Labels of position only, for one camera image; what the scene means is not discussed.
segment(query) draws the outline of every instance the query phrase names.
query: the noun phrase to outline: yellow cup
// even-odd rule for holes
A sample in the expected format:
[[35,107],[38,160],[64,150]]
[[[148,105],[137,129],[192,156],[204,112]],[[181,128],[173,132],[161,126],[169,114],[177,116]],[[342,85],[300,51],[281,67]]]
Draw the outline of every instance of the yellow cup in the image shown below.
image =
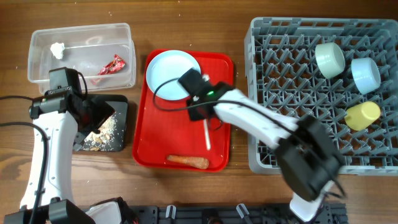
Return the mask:
[[380,107],[370,101],[353,106],[344,117],[346,124],[355,131],[367,128],[380,117]]

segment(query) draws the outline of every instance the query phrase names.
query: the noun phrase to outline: light blue cup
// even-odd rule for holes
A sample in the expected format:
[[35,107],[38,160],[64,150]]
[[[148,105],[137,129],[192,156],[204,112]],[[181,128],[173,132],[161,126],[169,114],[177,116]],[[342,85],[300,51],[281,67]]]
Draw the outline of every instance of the light blue cup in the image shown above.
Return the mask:
[[367,94],[380,86],[380,73],[371,58],[357,58],[351,62],[351,71],[359,92]]

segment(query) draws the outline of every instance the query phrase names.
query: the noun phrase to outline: white stick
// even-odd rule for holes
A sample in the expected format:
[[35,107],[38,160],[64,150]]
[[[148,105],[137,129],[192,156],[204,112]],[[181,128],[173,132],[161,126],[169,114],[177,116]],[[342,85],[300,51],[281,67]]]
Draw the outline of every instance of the white stick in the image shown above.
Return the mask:
[[207,128],[207,119],[203,120],[203,127],[205,128],[206,147],[207,150],[210,150],[211,145],[210,145],[209,129]]

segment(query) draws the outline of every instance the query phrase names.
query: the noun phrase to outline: wood grain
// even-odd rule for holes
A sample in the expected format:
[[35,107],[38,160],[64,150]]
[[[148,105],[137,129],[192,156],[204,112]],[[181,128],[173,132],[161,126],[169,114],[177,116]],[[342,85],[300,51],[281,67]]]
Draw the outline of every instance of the wood grain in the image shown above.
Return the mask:
[[[247,92],[243,39],[251,19],[260,16],[351,17],[398,19],[396,1],[5,1],[0,5],[0,96],[39,96],[27,80],[30,38],[37,29],[127,22],[137,56],[137,84],[108,91],[126,95],[137,109],[146,56],[154,49],[222,52],[235,64],[235,84]],[[29,102],[4,100],[0,122],[30,121]],[[250,205],[288,202],[292,192],[279,175],[256,175],[248,166],[247,134],[233,128],[231,159],[216,174],[148,169],[131,156],[136,112],[129,115],[122,152],[78,152],[73,155],[72,187],[81,207],[122,196],[130,205]],[[29,178],[33,131],[0,129],[0,223],[16,212]],[[348,198],[350,223],[398,223],[398,178],[340,177]]]

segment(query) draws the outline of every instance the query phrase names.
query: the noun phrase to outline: white cup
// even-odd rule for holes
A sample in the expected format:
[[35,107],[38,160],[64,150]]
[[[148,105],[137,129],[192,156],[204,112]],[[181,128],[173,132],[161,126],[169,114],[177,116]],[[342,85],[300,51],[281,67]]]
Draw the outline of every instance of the white cup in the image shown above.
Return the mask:
[[346,61],[340,47],[335,43],[318,44],[315,47],[318,68],[325,78],[333,78],[344,71]]
[[367,94],[380,86],[380,72],[371,58],[357,58],[351,62],[351,71],[359,92]]

